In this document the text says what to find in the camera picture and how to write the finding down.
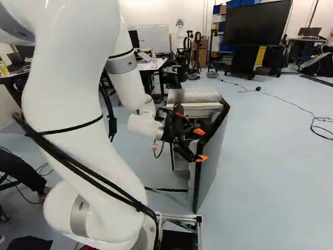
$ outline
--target gray panel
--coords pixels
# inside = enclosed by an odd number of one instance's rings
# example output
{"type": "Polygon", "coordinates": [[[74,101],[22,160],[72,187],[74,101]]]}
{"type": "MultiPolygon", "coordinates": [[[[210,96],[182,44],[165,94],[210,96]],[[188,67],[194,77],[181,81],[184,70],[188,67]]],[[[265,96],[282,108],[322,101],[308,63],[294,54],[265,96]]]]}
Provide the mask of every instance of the gray panel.
{"type": "Polygon", "coordinates": [[[108,60],[105,69],[109,74],[123,74],[130,72],[137,66],[137,60],[134,54],[117,60],[108,60]]]}
{"type": "Polygon", "coordinates": [[[23,27],[16,19],[6,10],[5,6],[0,2],[0,29],[8,34],[25,40],[35,41],[35,36],[28,29],[23,27]]]}
{"type": "Polygon", "coordinates": [[[88,216],[89,203],[81,196],[77,196],[71,211],[70,226],[75,235],[88,237],[85,228],[88,216]]]}
{"type": "Polygon", "coordinates": [[[223,146],[224,132],[228,121],[228,115],[224,118],[214,136],[203,148],[203,155],[209,156],[209,159],[201,164],[200,186],[198,195],[198,210],[203,203],[204,198],[208,194],[209,188],[212,185],[216,170],[219,166],[219,158],[223,146]]]}

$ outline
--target light blue floor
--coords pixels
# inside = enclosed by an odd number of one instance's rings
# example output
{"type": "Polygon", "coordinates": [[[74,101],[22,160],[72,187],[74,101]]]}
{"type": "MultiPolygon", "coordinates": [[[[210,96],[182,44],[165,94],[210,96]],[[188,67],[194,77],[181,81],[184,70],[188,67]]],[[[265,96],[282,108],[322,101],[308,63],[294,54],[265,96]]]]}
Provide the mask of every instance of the light blue floor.
{"type": "MultiPolygon", "coordinates": [[[[333,143],[310,132],[310,114],[257,92],[237,93],[240,87],[207,79],[183,83],[184,88],[214,87],[231,105],[220,166],[199,214],[203,215],[203,249],[331,250],[333,249],[333,143]]],[[[333,117],[333,89],[299,76],[256,77],[255,81],[220,78],[248,89],[294,102],[317,116],[333,117]]],[[[118,133],[114,146],[150,187],[185,188],[171,171],[169,147],[154,159],[152,141],[126,130],[130,112],[115,108],[118,133]]],[[[45,162],[34,143],[7,128],[0,145],[34,168],[45,162]]],[[[59,181],[56,173],[48,185],[59,181]]],[[[36,195],[22,191],[31,200],[36,195]]],[[[152,209],[191,214],[186,195],[149,193],[152,209]]],[[[41,205],[30,205],[15,190],[0,193],[0,204],[12,216],[0,224],[8,240],[26,235],[54,240],[52,250],[71,249],[73,242],[45,222],[41,205]]],[[[0,245],[6,249],[7,244],[0,245]]]]}

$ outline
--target bottle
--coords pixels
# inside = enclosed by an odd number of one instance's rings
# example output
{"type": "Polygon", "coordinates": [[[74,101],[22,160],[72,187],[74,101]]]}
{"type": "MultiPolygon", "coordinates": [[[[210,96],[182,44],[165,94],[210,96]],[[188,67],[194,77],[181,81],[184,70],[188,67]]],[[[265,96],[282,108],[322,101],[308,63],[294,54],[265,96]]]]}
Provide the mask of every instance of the bottle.
{"type": "Polygon", "coordinates": [[[4,76],[9,75],[9,71],[8,71],[4,61],[2,61],[1,57],[0,57],[0,73],[4,76]]]}

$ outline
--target metal frame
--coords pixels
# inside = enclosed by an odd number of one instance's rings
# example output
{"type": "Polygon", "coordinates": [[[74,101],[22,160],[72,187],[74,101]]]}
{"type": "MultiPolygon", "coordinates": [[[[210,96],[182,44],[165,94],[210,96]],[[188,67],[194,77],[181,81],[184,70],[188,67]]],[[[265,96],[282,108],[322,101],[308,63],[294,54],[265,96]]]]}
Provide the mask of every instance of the metal frame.
{"type": "Polygon", "coordinates": [[[201,237],[201,215],[172,215],[172,214],[159,214],[156,213],[159,220],[159,241],[163,240],[163,225],[166,222],[171,222],[183,229],[188,230],[197,237],[197,250],[202,250],[202,237],[201,237]],[[195,229],[189,227],[189,223],[194,223],[195,229]]]}

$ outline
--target robotic arm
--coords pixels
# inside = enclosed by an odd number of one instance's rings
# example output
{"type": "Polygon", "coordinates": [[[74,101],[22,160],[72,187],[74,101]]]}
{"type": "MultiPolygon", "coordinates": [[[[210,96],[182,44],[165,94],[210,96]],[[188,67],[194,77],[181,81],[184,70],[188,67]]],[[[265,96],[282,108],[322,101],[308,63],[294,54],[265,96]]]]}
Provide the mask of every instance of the robotic arm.
{"type": "MultiPolygon", "coordinates": [[[[0,13],[7,20],[0,26],[1,42],[35,43],[22,97],[27,124],[37,132],[89,124],[43,137],[147,205],[144,186],[113,148],[103,121],[97,119],[102,114],[98,82],[105,67],[122,104],[140,110],[140,115],[130,116],[128,129],[156,140],[164,134],[136,69],[118,1],[0,0],[0,13]]],[[[42,153],[62,177],[44,203],[44,215],[52,228],[100,250],[153,249],[157,228],[150,217],[87,182],[49,151],[42,153]]]]}

